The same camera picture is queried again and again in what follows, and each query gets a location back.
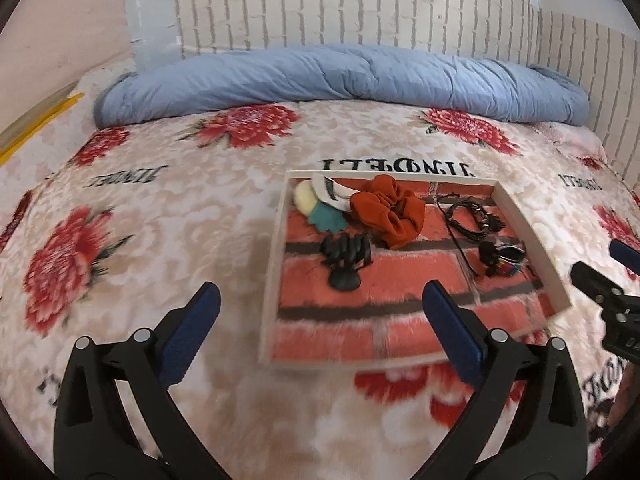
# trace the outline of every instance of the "blue gripper pad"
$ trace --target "blue gripper pad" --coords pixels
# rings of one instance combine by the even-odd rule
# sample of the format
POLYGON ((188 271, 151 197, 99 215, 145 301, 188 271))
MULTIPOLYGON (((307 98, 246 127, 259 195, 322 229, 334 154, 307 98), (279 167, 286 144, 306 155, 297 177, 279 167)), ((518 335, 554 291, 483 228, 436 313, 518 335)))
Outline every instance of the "blue gripper pad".
POLYGON ((486 347, 479 339, 482 330, 486 332, 486 327, 476 314, 457 306, 438 280, 424 286, 422 309, 460 380, 479 388, 484 381, 482 362, 486 353, 486 347), (461 314, 475 318, 476 334, 468 330, 461 314))
POLYGON ((180 324, 162 346, 158 379, 164 388, 184 378, 220 314, 221 302, 219 288, 205 282, 184 308, 180 324))
POLYGON ((609 244, 609 256, 623 264, 627 269, 640 274, 640 253, 620 240, 609 244))

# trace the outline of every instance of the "scrunchie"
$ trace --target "scrunchie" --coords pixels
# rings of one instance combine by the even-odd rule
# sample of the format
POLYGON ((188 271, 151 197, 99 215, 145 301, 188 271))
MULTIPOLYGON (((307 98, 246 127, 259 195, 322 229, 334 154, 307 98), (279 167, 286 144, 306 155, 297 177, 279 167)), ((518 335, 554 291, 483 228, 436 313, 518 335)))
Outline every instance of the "scrunchie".
POLYGON ((416 238, 424 224, 424 202, 389 175, 378 175, 351 195, 351 215, 373 229, 390 249, 416 238))

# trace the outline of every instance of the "floral blanket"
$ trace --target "floral blanket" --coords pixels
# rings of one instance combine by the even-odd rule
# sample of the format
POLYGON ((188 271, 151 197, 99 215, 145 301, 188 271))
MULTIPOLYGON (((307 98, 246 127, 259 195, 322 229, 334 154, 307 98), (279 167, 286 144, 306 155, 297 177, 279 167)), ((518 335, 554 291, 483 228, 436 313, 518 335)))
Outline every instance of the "floral blanket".
MULTIPOLYGON (((113 342, 155 326, 209 280, 222 290, 222 313, 170 392, 229 474, 410 478, 471 391, 446 363, 383 372, 258 365, 276 205, 286 170, 471 175, 503 184, 564 279, 574 307, 525 339, 566 339, 594 455, 625 363, 600 347, 599 310, 571 288, 568 271, 583 260, 637 294, 638 277, 607 248, 614 237, 640 248, 640 214, 597 153, 585 160, 558 142, 523 124, 358 101, 254 105, 95 132, 24 195, 0 238, 0 398, 52 465, 74 341, 113 342)), ((122 393, 144 449, 157 455, 122 393)), ((485 456, 499 448, 521 394, 516 384, 485 456)))

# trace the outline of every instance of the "yellow strip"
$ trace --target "yellow strip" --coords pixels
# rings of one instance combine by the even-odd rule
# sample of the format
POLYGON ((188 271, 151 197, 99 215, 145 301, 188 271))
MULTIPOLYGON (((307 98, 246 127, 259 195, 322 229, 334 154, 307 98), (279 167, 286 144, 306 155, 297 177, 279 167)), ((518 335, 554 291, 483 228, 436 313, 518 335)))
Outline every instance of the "yellow strip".
POLYGON ((9 158, 25 143, 31 139, 38 131, 40 131, 47 123, 58 117, 62 112, 69 110, 75 105, 82 97, 84 93, 72 95, 68 99, 62 101, 59 105, 53 107, 51 110, 44 112, 40 117, 33 121, 30 126, 24 131, 23 134, 17 137, 14 142, 4 152, 0 153, 0 166, 2 166, 9 158))

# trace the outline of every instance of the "box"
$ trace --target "box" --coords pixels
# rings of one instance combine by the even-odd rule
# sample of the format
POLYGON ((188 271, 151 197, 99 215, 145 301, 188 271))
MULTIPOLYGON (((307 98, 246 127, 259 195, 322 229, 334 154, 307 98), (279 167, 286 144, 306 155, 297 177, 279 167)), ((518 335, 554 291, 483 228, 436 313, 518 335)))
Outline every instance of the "box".
MULTIPOLYGON (((422 288, 432 279, 439 279, 460 306, 474 309, 489 329, 500 327, 514 337, 545 326, 571 306, 545 248, 497 180, 434 174, 389 173, 425 201, 422 233, 399 250, 372 246, 373 264, 360 271, 360 288, 334 291, 326 282, 329 269, 321 265, 319 254, 326 234, 309 226, 292 203, 294 186, 315 173, 355 189, 381 174, 287 172, 271 241, 260 362, 293 368, 381 369, 444 360, 422 312, 422 288), (449 192, 473 196, 488 212, 501 216, 507 227, 494 241, 526 247, 528 264, 523 272, 510 278, 474 279, 434 203, 436 196, 449 192)), ((477 244, 455 230, 454 234, 469 263, 481 272, 477 244)))

